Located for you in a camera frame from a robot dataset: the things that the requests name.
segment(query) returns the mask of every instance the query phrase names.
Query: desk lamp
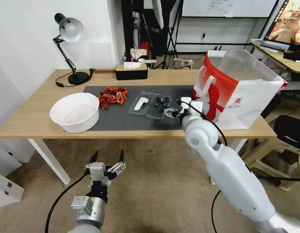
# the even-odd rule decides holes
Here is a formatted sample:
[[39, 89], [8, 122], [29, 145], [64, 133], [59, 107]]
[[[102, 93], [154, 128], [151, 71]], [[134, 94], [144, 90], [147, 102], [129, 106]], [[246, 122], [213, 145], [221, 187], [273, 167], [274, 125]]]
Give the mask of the desk lamp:
[[76, 67], [72, 61], [67, 58], [60, 43], [63, 41], [76, 42], [81, 38], [83, 33], [83, 25], [79, 20], [74, 18], [66, 18], [63, 14], [57, 13], [54, 17], [55, 21], [59, 24], [59, 35], [53, 39], [54, 43], [57, 45], [58, 49], [65, 58], [65, 61], [72, 69], [72, 74], [69, 75], [68, 81], [70, 84], [79, 85], [89, 81], [93, 74], [93, 69], [90, 69], [90, 76], [85, 72], [76, 72]]

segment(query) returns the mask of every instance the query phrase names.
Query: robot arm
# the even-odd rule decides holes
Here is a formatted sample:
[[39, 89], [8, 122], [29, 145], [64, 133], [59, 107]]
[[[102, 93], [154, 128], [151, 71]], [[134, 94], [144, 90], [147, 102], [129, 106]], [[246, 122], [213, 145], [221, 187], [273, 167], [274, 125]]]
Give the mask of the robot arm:
[[[190, 105], [202, 112], [202, 102], [190, 101]], [[187, 144], [204, 159], [208, 174], [231, 205], [260, 232], [300, 233], [300, 221], [275, 210], [258, 178], [232, 148], [218, 140], [213, 124], [183, 103], [182, 108], [188, 110], [166, 109], [165, 114], [180, 118]]]
[[92, 161], [85, 165], [91, 176], [91, 191], [85, 196], [75, 196], [71, 208], [75, 211], [79, 223], [69, 233], [100, 233], [105, 219], [105, 205], [108, 202], [107, 188], [111, 180], [124, 169], [124, 152], [121, 151], [119, 162], [113, 166], [105, 166], [103, 162]]

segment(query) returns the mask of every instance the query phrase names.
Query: wooden table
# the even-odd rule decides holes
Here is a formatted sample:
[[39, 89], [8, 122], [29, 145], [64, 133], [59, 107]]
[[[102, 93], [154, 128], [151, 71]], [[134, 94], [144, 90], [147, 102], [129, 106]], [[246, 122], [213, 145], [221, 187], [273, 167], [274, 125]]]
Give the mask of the wooden table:
[[270, 58], [272, 61], [276, 62], [284, 68], [289, 69], [292, 72], [300, 73], [300, 63], [284, 58], [284, 53], [282, 51], [273, 53], [270, 51], [260, 49], [260, 43], [257, 43], [254, 40], [251, 40], [250, 43], [252, 43], [257, 49], [259, 49], [259, 51], [265, 54], [266, 58]]
[[[82, 85], [64, 88], [56, 86], [55, 79], [69, 71], [54, 71], [0, 129], [0, 138], [28, 139], [64, 184], [69, 183], [70, 177], [42, 139], [184, 138], [182, 130], [85, 131], [72, 134], [65, 132], [60, 126], [53, 123], [49, 111], [56, 101], [69, 94], [82, 92], [86, 86], [193, 85], [198, 70], [149, 70], [148, 79], [126, 81], [118, 81], [114, 73], [95, 73], [89, 82]], [[69, 85], [66, 77], [60, 81]], [[235, 150], [239, 150], [246, 139], [276, 137], [274, 131], [262, 117], [259, 117], [250, 129], [228, 130], [223, 133], [227, 139], [235, 139], [231, 145]]]

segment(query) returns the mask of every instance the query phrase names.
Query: red and white paper bag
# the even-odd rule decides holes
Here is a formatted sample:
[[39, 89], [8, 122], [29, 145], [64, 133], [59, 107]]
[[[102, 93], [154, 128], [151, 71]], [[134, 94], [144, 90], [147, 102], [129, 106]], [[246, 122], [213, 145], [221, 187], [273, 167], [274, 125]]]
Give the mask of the red and white paper bag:
[[[215, 67], [211, 60], [221, 59]], [[246, 50], [209, 50], [194, 95], [203, 112], [222, 130], [247, 129], [288, 83]]]

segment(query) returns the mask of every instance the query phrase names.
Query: tissue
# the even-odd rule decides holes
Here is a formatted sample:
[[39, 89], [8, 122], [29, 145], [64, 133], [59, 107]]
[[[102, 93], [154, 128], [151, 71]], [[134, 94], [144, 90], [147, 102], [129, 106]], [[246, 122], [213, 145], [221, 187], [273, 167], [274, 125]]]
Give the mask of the tissue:
[[134, 68], [139, 68], [141, 63], [139, 62], [124, 62], [123, 66], [124, 69], [134, 69]]

